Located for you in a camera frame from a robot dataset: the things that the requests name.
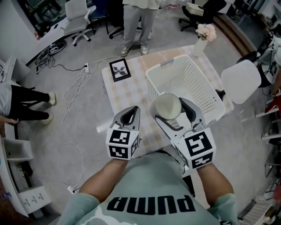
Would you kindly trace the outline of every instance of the sleeve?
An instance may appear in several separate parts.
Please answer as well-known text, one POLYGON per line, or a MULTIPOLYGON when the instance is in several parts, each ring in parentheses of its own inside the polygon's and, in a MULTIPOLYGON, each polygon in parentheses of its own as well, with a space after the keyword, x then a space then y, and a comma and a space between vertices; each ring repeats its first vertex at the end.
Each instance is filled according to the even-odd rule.
POLYGON ((74 225, 86 214, 94 210, 100 202, 92 195, 77 193, 67 203, 58 225, 74 225))
POLYGON ((236 225, 237 209, 236 209, 236 197, 234 194, 226 194, 219 197, 215 204, 207 209, 207 211, 216 217, 220 224, 223 225, 236 225))

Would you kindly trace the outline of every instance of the white sneaker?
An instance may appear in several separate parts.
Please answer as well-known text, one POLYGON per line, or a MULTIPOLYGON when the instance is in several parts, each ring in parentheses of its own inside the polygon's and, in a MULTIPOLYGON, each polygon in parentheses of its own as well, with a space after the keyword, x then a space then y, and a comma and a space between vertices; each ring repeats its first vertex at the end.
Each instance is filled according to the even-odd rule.
POLYGON ((50 103, 51 105, 56 104, 56 94, 51 91, 51 92, 49 93, 49 96, 50 96, 49 103, 50 103))
POLYGON ((127 46, 123 46, 123 48, 122 48, 122 50, 121 50, 121 56, 122 56, 122 57, 127 56, 128 53, 129 53, 129 49, 130 49, 130 48, 128 48, 127 46))
POLYGON ((148 54, 148 47, 147 46, 141 46, 140 47, 140 50, 141 50, 141 55, 146 55, 146 54, 148 54))
POLYGON ((49 118, 45 119, 45 120, 41 120, 41 123, 43 123, 44 125, 48 124, 49 122, 51 122, 53 120, 54 116, 52 114, 49 114, 49 118))

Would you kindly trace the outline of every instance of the vase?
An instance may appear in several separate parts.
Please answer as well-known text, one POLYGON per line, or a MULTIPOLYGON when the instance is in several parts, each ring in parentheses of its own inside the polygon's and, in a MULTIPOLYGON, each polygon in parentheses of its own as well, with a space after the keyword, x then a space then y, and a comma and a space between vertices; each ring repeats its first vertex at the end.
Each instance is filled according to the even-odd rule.
POLYGON ((204 51, 207 43, 208 43, 208 40, 202 40, 201 38, 199 38, 193 47, 192 54, 195 57, 199 57, 200 54, 204 51))

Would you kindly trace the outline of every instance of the person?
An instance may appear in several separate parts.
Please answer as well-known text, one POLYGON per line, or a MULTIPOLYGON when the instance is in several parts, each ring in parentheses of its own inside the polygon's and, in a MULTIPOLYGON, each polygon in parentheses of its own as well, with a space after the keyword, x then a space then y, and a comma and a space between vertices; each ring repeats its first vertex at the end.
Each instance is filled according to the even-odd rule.
POLYGON ((32 91, 25 87, 0 83, 0 122, 17 124, 21 120, 41 120, 43 124, 49 123, 53 115, 31 110, 23 102, 42 101, 55 105, 54 92, 45 94, 32 91))
POLYGON ((148 36, 159 9, 159 0, 123 0, 124 4, 124 46, 121 56, 125 57, 135 40, 137 25, 141 18, 140 50, 148 54, 148 36))
POLYGON ((112 159, 73 194, 58 225, 235 225, 233 188, 213 163, 197 169, 209 209, 190 194, 167 152, 112 159))

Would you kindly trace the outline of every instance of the white cup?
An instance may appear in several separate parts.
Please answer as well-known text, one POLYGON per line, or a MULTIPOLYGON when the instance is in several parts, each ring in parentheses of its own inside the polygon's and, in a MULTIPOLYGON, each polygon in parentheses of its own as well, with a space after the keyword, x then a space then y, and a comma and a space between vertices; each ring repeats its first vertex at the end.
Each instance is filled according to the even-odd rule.
POLYGON ((173 120, 181 113, 181 102, 171 93, 161 94, 150 105, 150 114, 153 118, 160 116, 166 120, 173 120))

